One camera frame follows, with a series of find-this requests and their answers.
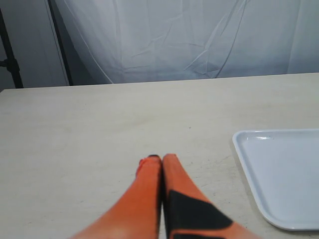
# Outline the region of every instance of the white backdrop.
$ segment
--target white backdrop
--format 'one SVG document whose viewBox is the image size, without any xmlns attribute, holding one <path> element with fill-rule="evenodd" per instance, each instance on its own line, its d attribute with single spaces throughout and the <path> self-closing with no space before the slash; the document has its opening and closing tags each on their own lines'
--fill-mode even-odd
<svg viewBox="0 0 319 239">
<path fill-rule="evenodd" d="M 319 72 L 318 0 L 56 0 L 99 83 Z"/>
</svg>

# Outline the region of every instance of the tray rim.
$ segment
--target tray rim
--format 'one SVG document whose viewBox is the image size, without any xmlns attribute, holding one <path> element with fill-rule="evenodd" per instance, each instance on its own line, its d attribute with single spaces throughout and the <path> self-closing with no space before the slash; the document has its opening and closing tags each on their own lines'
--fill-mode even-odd
<svg viewBox="0 0 319 239">
<path fill-rule="evenodd" d="M 240 164 L 243 168 L 243 171 L 245 173 L 246 179 L 248 181 L 248 185 L 250 187 L 250 190 L 253 194 L 255 203 L 257 204 L 258 210 L 261 212 L 262 216 L 266 221 L 268 221 L 270 224 L 288 231 L 318 231 L 319 230 L 319 220 L 318 222 L 313 223 L 290 223 L 278 220 L 274 218 L 267 209 L 264 208 L 262 204 L 262 200 L 260 195 L 258 194 L 256 190 L 256 185 L 252 179 L 252 175 L 250 173 L 250 170 L 248 169 L 248 166 L 246 164 L 245 157 L 242 153 L 241 147 L 239 146 L 239 137 L 244 133 L 287 133 L 287 132 L 317 132 L 319 133 L 319 128 L 296 128 L 296 129 L 262 129 L 262 130 L 241 130 L 236 132 L 233 137 L 232 141 L 235 146 Z"/>
</svg>

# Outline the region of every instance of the black pole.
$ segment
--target black pole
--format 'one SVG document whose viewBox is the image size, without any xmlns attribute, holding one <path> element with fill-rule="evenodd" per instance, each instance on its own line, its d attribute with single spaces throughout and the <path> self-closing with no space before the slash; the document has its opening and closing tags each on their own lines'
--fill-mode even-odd
<svg viewBox="0 0 319 239">
<path fill-rule="evenodd" d="M 8 32 L 6 31 L 4 19 L 2 16 L 0 8 L 0 35 L 2 39 L 2 44 L 5 50 L 7 59 L 0 61 L 0 66 L 6 67 L 6 69 L 11 73 L 14 85 L 17 89 L 23 88 L 22 79 L 20 75 L 20 68 L 17 60 L 14 57 L 11 43 L 9 40 Z"/>
</svg>

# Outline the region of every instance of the white table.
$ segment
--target white table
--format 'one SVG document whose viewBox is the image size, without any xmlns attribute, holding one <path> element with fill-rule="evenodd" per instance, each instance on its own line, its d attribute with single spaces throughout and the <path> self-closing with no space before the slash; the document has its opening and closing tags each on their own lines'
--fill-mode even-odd
<svg viewBox="0 0 319 239">
<path fill-rule="evenodd" d="M 319 74 L 3 91 L 0 238 L 71 236 L 124 193 L 139 159 L 167 152 L 255 233 L 319 238 L 262 218 L 231 142 L 243 129 L 316 127 Z"/>
</svg>

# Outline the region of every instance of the table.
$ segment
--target table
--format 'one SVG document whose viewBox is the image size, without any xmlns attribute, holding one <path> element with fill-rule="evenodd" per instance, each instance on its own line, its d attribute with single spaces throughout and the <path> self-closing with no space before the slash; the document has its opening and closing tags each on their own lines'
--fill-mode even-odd
<svg viewBox="0 0 319 239">
<path fill-rule="evenodd" d="M 231 142 L 244 129 L 317 127 L 319 74 L 5 90 L 0 238 L 71 236 L 118 200 L 139 159 L 168 152 L 255 233 L 319 238 L 263 219 Z"/>
</svg>

